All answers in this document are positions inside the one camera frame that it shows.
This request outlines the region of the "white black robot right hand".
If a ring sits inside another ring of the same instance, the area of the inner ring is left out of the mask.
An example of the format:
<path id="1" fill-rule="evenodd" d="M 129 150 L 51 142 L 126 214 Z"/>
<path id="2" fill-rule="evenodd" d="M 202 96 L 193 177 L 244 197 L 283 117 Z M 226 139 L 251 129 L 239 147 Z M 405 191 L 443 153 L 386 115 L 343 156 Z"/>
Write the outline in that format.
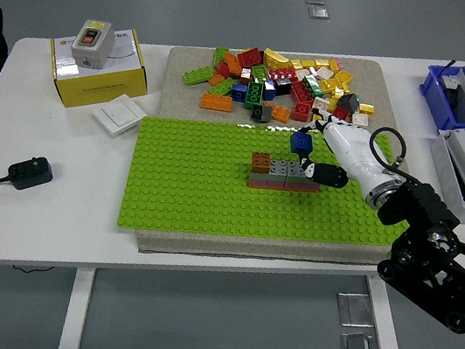
<path id="1" fill-rule="evenodd" d="M 373 209 L 380 208 L 397 189 L 401 180 L 386 170 L 378 161 L 384 154 L 372 151 L 371 133 L 344 122 L 326 110 L 314 109 L 318 120 L 306 123 L 290 137 L 290 151 L 298 157 L 298 163 L 311 181 L 337 189 L 345 187 L 349 180 L 360 184 L 363 199 Z M 309 132 L 319 130 L 327 147 L 338 164 L 314 163 L 309 154 L 313 150 Z"/>

